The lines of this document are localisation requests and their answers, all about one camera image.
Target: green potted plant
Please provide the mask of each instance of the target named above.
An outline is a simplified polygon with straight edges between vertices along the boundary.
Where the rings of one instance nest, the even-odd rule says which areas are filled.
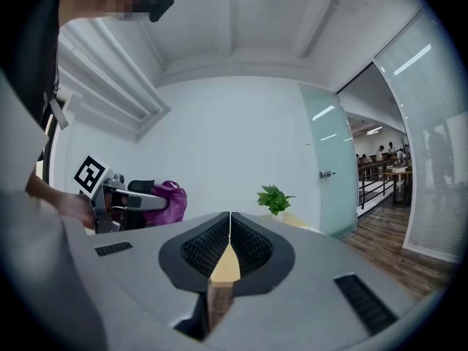
[[[279,221],[284,219],[284,210],[290,207],[287,200],[295,196],[286,196],[283,191],[279,191],[276,186],[262,186],[265,192],[258,192],[258,204],[265,205],[270,210],[273,217]]]

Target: frosted glass partition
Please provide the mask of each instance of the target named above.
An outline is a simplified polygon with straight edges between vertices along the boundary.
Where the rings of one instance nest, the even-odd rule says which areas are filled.
[[[319,171],[331,172],[320,179],[320,231],[339,238],[352,232],[357,222],[358,171],[350,127],[338,95],[306,84],[300,87]]]
[[[416,169],[404,247],[456,261],[468,222],[464,66],[430,12],[422,12],[376,64],[399,103]]]

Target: black vent grille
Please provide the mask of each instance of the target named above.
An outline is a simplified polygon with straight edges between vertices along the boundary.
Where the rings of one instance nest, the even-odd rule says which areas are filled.
[[[270,260],[273,247],[267,238],[236,218],[232,218],[231,225],[231,245],[244,277]]]
[[[229,243],[229,217],[181,246],[183,259],[209,277]]]
[[[96,247],[95,250],[99,256],[105,256],[108,254],[115,254],[116,252],[131,249],[133,246],[129,242],[120,242],[116,244],[110,244],[109,246]]]
[[[355,274],[339,277],[335,283],[372,336],[396,321],[396,316]]]

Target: ceiling light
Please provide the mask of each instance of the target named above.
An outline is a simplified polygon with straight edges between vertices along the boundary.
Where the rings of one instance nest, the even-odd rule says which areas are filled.
[[[320,140],[325,140],[325,139],[328,139],[330,137],[334,137],[336,134],[333,134],[333,135],[330,135],[329,137],[324,137],[323,139],[320,139]]]
[[[423,57],[426,53],[428,53],[431,50],[432,46],[430,44],[427,44],[422,50],[420,50],[414,57],[412,57],[410,60],[405,62],[403,65],[401,65],[397,70],[393,72],[394,75],[398,75],[403,70],[405,70],[407,67],[410,67],[413,65],[417,60],[419,60],[421,57]]]
[[[371,135],[371,134],[377,134],[378,130],[380,130],[382,127],[377,127],[376,129],[369,130],[366,134]]]
[[[312,118],[312,120],[315,121],[317,118],[322,117],[325,113],[330,112],[332,109],[335,109],[335,107],[334,107],[333,105],[330,105],[330,107],[328,107],[328,108],[322,110],[322,112],[320,112],[319,114],[316,114],[316,115]]]

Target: pink bag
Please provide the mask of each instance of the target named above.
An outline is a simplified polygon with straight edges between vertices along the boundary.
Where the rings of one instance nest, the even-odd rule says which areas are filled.
[[[187,193],[176,182],[164,181],[162,184],[155,184],[151,194],[165,197],[169,205],[166,209],[158,211],[144,211],[143,215],[148,223],[157,226],[173,224],[184,219],[187,208]]]

